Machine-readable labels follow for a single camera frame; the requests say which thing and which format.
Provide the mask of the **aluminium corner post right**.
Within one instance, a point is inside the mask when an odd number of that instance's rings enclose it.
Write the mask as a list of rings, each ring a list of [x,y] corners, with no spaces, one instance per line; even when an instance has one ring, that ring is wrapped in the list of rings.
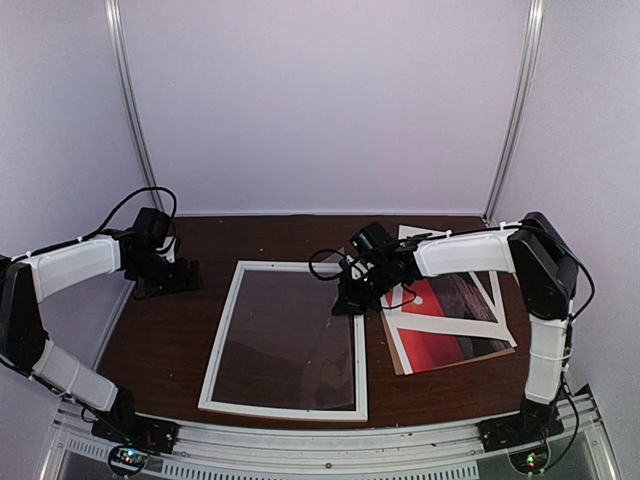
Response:
[[[533,86],[544,28],[545,4],[543,0],[531,0],[524,34],[521,61],[516,81],[509,120],[501,147],[498,166],[484,209],[486,224],[496,223],[496,211],[506,186],[508,174],[515,158],[517,145],[525,117],[526,106]]]

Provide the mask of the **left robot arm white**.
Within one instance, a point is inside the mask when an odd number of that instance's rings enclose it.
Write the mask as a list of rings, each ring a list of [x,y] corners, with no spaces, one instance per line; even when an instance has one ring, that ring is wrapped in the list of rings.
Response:
[[[47,321],[73,315],[72,326],[89,313],[106,310],[104,286],[115,293],[121,273],[143,299],[196,291],[200,265],[179,257],[173,239],[153,240],[132,231],[109,231],[43,253],[1,260],[1,359],[16,373],[44,381],[62,395],[100,412],[106,429],[123,444],[144,433],[138,415],[119,402],[123,390],[86,365],[79,348],[55,343]]]

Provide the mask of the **aluminium corner post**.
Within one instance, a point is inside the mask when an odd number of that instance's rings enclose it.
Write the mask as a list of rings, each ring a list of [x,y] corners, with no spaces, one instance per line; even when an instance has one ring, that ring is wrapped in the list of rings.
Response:
[[[139,114],[127,54],[121,6],[118,0],[104,2],[107,28],[115,57],[116,70],[120,83],[125,109],[126,122],[133,143],[134,154],[146,187],[157,187],[156,175],[151,163],[147,142]]]
[[[526,106],[533,86],[544,28],[545,4],[543,0],[531,0],[524,34],[521,61],[516,81],[509,120],[501,147],[498,166],[484,209],[486,224],[496,223],[496,211],[506,186],[508,174],[515,158],[517,145],[525,117]]]

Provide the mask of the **white mat board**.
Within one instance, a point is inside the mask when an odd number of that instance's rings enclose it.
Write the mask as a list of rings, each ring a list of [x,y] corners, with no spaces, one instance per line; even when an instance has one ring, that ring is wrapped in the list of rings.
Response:
[[[450,273],[396,286],[382,298],[383,313],[399,330],[501,340],[511,348],[498,274]]]

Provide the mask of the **right controller board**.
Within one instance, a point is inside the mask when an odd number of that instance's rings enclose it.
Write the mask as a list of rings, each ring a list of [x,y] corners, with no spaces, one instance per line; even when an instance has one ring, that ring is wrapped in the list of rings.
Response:
[[[515,471],[532,476],[541,473],[547,467],[550,461],[550,449],[544,444],[536,445],[510,451],[508,458]]]

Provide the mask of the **left controller board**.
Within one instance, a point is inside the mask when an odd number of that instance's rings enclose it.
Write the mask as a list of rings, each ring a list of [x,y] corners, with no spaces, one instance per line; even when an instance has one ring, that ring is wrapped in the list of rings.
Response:
[[[142,472],[151,455],[127,445],[114,446],[108,453],[107,465],[121,477],[131,477]]]

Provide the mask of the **aluminium corner post left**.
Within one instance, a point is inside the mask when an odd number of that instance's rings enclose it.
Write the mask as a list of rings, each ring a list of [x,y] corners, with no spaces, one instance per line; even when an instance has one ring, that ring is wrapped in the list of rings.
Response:
[[[146,187],[157,187],[156,175],[151,163],[147,142],[139,114],[127,54],[121,6],[118,0],[104,2],[107,28],[115,57],[116,70],[120,83],[125,109],[126,122],[133,143],[134,154]]]

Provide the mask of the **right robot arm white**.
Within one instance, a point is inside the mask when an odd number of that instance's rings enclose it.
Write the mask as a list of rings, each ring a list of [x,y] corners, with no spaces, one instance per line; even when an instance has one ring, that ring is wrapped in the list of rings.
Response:
[[[567,330],[576,314],[572,302],[581,263],[540,212],[485,230],[392,237],[378,222],[350,239],[357,261],[367,266],[359,277],[354,261],[343,260],[338,274],[335,315],[381,311],[392,288],[444,274],[497,271],[514,275],[531,323],[525,398],[533,402],[513,419],[519,440],[535,440],[551,424],[545,405],[556,398],[570,342]]]

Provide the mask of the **aluminium front rail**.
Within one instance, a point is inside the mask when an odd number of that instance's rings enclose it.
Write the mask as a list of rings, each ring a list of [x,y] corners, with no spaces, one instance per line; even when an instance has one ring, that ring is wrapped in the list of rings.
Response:
[[[174,420],[171,454],[151,457],[131,479],[621,479],[603,420],[590,393],[558,408],[565,432],[549,438],[551,463],[544,475],[520,473],[513,449],[489,452],[481,419],[413,427],[355,430],[276,430]],[[36,479],[122,479],[108,466],[114,445],[91,435],[70,402],[60,405],[47,433]]]

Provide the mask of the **controller board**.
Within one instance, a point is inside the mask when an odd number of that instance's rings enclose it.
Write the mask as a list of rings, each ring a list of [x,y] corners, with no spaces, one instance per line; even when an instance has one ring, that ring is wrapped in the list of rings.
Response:
[[[515,471],[532,476],[541,473],[547,467],[550,461],[550,449],[544,444],[536,445],[510,451],[508,458]]]
[[[131,477],[142,472],[151,455],[127,445],[114,446],[108,453],[107,465],[121,477]]]

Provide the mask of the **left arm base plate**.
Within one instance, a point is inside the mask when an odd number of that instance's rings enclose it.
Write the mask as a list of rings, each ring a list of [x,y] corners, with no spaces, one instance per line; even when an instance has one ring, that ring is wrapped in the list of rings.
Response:
[[[109,411],[85,404],[82,407],[82,414],[92,415],[88,422],[93,436],[152,454],[173,453],[178,425],[137,414],[131,399],[116,399]]]

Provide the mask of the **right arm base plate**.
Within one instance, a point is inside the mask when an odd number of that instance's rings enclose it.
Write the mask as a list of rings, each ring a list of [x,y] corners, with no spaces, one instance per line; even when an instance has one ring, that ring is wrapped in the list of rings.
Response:
[[[564,425],[556,399],[541,404],[523,397],[516,413],[483,420],[478,429],[483,449],[488,453],[559,435],[564,432]]]

